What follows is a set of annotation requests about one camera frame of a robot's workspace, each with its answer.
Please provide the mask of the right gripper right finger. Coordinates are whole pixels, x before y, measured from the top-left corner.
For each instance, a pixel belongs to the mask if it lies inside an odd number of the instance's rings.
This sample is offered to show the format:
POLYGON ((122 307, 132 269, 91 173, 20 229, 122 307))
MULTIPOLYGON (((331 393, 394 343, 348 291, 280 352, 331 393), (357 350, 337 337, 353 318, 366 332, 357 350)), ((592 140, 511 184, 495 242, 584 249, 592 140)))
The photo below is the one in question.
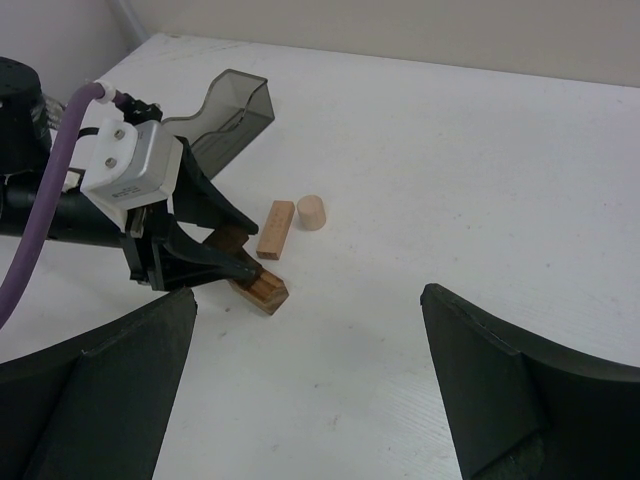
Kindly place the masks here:
POLYGON ((639 370, 501 320, 439 284, 426 336, 465 479, 636 479, 639 370))

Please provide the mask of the smoky transparent plastic bin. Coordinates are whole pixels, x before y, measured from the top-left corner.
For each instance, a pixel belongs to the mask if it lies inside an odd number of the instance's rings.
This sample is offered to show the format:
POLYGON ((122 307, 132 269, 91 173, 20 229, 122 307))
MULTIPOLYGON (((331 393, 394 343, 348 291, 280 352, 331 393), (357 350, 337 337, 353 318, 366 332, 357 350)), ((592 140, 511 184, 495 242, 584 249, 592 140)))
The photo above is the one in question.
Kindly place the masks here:
POLYGON ((196 113, 162 121, 187 139, 208 179, 213 179, 275 119, 264 77, 227 69, 212 80, 196 113))

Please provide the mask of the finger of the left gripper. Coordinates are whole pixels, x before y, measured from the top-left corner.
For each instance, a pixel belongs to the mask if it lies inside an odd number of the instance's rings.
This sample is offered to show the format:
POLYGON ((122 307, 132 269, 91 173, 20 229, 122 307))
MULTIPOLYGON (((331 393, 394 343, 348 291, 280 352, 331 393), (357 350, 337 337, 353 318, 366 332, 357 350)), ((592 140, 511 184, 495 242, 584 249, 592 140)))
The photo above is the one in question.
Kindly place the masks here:
POLYGON ((176 186, 172 194, 173 214, 169 221, 169 237, 185 236, 180 222, 215 230, 238 227, 248 235, 256 235, 258 225, 237 209, 203 173, 184 137, 175 136, 182 146, 176 186))
POLYGON ((198 285, 218 280, 251 282, 264 268, 250 255, 247 261, 238 260, 212 247, 198 242, 187 233, 185 236, 168 237, 168 251, 188 263, 188 269, 196 271, 198 285))

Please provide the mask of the striped brown wood block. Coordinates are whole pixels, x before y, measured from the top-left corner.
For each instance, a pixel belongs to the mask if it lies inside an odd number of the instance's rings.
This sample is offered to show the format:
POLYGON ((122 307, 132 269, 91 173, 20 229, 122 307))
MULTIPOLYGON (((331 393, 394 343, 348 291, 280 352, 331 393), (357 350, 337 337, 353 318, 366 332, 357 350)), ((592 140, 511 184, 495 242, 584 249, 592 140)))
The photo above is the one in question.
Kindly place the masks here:
POLYGON ((229 280, 228 283, 236 293, 268 315, 273 315, 289 297, 285 282, 264 268, 251 282, 229 280))

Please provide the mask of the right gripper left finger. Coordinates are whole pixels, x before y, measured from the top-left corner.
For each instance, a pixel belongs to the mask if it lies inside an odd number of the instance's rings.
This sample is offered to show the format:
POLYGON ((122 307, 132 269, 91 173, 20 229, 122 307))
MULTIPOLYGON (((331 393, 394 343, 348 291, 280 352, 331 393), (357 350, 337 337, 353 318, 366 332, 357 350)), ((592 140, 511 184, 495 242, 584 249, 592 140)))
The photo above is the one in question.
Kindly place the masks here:
POLYGON ((2 478, 152 478, 196 315, 181 289, 3 363, 2 478))

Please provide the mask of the light wood rectangular block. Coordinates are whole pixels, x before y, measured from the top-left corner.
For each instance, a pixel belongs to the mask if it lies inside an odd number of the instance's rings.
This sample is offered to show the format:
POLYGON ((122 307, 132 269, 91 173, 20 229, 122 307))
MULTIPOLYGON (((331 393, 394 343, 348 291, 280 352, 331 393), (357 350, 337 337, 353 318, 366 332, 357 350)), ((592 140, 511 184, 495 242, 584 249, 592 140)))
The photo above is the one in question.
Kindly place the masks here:
POLYGON ((256 254, 260 259, 280 259, 294 213, 292 201, 276 200, 272 203, 256 247, 256 254))

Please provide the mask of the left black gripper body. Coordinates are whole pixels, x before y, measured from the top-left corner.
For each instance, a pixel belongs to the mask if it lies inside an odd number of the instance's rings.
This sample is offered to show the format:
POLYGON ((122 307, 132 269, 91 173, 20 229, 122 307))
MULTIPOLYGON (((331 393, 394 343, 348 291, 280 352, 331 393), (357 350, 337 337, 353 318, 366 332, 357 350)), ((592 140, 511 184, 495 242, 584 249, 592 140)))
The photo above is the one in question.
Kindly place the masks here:
POLYGON ((127 212, 122 248, 130 270, 130 279, 154 291, 193 288, 196 271, 171 254, 164 246, 166 228, 176 224, 166 201, 127 212))

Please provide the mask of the dark wood cube block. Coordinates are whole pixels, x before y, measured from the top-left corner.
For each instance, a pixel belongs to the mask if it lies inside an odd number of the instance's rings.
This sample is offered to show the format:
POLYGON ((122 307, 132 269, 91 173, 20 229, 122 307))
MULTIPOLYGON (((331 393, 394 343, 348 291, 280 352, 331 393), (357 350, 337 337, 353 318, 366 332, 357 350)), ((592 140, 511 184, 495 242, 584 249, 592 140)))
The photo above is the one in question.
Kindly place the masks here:
POLYGON ((249 239, 246 230, 235 225, 222 225, 216 228, 203 242, 222 253, 238 260, 247 261, 250 255, 244 249, 249 239))

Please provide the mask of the light wood cylinder block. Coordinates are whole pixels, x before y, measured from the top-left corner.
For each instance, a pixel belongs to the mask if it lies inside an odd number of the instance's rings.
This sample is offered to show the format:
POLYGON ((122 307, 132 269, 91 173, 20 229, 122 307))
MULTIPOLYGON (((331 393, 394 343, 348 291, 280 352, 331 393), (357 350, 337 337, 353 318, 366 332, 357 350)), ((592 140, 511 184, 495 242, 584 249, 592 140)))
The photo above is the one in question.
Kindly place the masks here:
POLYGON ((323 200, 318 195, 306 195, 297 202, 297 211, 302 226, 309 231, 321 229, 326 224, 323 200))

